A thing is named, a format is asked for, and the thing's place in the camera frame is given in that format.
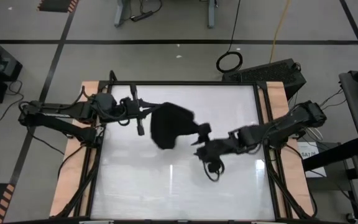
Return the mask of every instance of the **white tabletop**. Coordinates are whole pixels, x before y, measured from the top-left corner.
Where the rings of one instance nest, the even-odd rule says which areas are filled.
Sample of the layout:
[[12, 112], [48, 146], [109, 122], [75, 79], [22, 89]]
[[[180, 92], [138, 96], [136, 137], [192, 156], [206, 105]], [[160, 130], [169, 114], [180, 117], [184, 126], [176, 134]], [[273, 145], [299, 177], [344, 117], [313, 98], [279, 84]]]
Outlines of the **white tabletop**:
[[[171, 102], [194, 111], [195, 121], [211, 124], [211, 138], [258, 124], [252, 86], [138, 85], [138, 97]], [[130, 96], [114, 86], [115, 99]], [[263, 150], [226, 155], [219, 182], [210, 181], [190, 146], [197, 135], [180, 136], [174, 150], [159, 149], [150, 138], [150, 116], [138, 136], [136, 121], [107, 125], [95, 188], [92, 219], [274, 220]]]

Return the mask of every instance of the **yellow cable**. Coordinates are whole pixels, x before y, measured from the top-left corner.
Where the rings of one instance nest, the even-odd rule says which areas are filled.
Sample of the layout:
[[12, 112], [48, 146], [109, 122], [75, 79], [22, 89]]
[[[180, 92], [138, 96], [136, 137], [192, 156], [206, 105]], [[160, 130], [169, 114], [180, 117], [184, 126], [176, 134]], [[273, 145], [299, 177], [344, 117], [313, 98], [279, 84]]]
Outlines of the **yellow cable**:
[[275, 50], [275, 47], [276, 47], [277, 34], [278, 34], [279, 30], [281, 29], [281, 26], [282, 26], [282, 24], [283, 24], [285, 15], [287, 14], [288, 7], [290, 6], [290, 4], [291, 4], [291, 0], [287, 0], [287, 3], [285, 4], [285, 8], [284, 8], [284, 11], [283, 11], [283, 14], [281, 15], [281, 18], [280, 18], [280, 22], [278, 23], [278, 26], [277, 26], [277, 29], [276, 29], [276, 33], [274, 33], [274, 39], [273, 39], [273, 45], [272, 45], [272, 52], [270, 53], [269, 63], [272, 63], [273, 55], [274, 55], [274, 50]]

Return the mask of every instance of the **concrete floor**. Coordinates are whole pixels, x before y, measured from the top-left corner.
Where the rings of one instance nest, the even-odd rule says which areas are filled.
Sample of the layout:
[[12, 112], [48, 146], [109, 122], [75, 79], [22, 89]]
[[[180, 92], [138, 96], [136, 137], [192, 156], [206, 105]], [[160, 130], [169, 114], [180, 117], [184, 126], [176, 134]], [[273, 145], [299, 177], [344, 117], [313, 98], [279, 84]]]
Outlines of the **concrete floor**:
[[[346, 0], [358, 26], [358, 1]], [[158, 7], [148, 0], [145, 7]], [[0, 0], [1, 40], [59, 40], [68, 14], [38, 12], [38, 1]], [[285, 0], [244, 0], [239, 11], [235, 39], [272, 40]], [[207, 6], [197, 0], [163, 0], [163, 8], [140, 22], [127, 21], [115, 28], [115, 0], [81, 0], [70, 30], [69, 40], [145, 40], [145, 39], [230, 39], [237, 1], [219, 1], [216, 26], [207, 29]], [[139, 13], [133, 1], [132, 12]], [[357, 40], [337, 0], [294, 0], [278, 36], [279, 40]], [[25, 100], [37, 100], [58, 48], [55, 44], [5, 44], [7, 51], [23, 65]], [[298, 102], [322, 102], [339, 89], [338, 74], [358, 70], [358, 45], [278, 45], [274, 60], [293, 58], [301, 63], [307, 84]], [[46, 102], [69, 103], [84, 80], [105, 80], [113, 69], [119, 80], [220, 80], [215, 62], [226, 52], [227, 44], [139, 44], [139, 45], [64, 45]], [[267, 63], [270, 44], [233, 45], [244, 57], [243, 68]], [[236, 63], [228, 58], [227, 67]], [[342, 101], [343, 95], [329, 104]], [[6, 96], [0, 115], [15, 100]], [[346, 142], [356, 138], [347, 104], [327, 109], [328, 120], [320, 128], [326, 142]], [[10, 181], [21, 151], [26, 129], [17, 122], [13, 108], [0, 122], [0, 182]], [[65, 137], [37, 128], [36, 136], [64, 149]], [[5, 222], [47, 218], [57, 183], [62, 156], [47, 146], [32, 141], [14, 192]], [[351, 204], [339, 192], [313, 192], [323, 220], [343, 222]]]

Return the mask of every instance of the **gray floor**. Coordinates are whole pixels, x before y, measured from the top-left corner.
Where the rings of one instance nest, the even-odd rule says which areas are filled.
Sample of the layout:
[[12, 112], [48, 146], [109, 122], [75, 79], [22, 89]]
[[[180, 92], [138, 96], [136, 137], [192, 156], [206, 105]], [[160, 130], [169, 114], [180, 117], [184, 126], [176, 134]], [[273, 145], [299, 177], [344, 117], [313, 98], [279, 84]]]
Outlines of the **gray floor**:
[[[358, 25], [358, 1], [346, 0]], [[160, 12], [144, 21], [113, 26], [115, 0], [81, 0], [67, 39], [230, 39], [237, 1], [219, 1], [216, 27], [207, 29], [206, 3], [197, 0], [163, 0]], [[37, 12], [38, 1], [0, 0], [0, 39], [58, 40], [68, 14]], [[242, 1], [235, 39], [272, 40], [285, 0]], [[149, 0], [148, 8], [158, 7]], [[132, 12], [139, 13], [138, 1]], [[278, 36], [279, 40], [357, 40], [337, 0], [294, 0]], [[3, 45], [24, 65], [19, 77], [25, 100], [36, 100], [47, 77], [56, 45]], [[227, 45], [65, 45], [50, 86], [47, 102], [69, 103], [85, 80], [107, 79], [113, 69], [120, 80], [219, 80], [216, 59]], [[269, 61], [270, 45], [233, 45], [244, 57], [243, 68]], [[307, 84], [297, 102], [322, 102], [339, 89], [338, 74], [358, 69], [358, 45], [278, 45], [274, 60], [293, 58], [301, 63]], [[225, 59], [229, 68], [234, 58]], [[343, 95], [332, 99], [335, 104]], [[14, 101], [7, 96], [0, 114]], [[320, 128], [324, 141], [346, 142], [357, 136], [344, 103], [326, 110], [328, 121]], [[17, 122], [19, 111], [8, 112], [0, 122], [0, 182], [9, 182], [26, 130]], [[60, 134], [37, 128], [36, 136], [64, 150]], [[47, 218], [62, 156], [32, 141], [5, 222]], [[350, 203], [339, 192], [314, 192], [318, 217], [344, 221]]]

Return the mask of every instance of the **keyboard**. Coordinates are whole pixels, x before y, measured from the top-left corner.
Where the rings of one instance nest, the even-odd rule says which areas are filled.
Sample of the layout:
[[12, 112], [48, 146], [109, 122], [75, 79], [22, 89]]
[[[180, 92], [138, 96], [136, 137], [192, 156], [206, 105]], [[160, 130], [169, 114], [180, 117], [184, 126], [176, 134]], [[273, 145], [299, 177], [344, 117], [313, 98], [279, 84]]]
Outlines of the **keyboard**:
[[269, 67], [249, 69], [229, 77], [230, 81], [281, 81], [284, 84], [293, 83], [295, 68], [290, 68], [287, 63], [278, 63]]

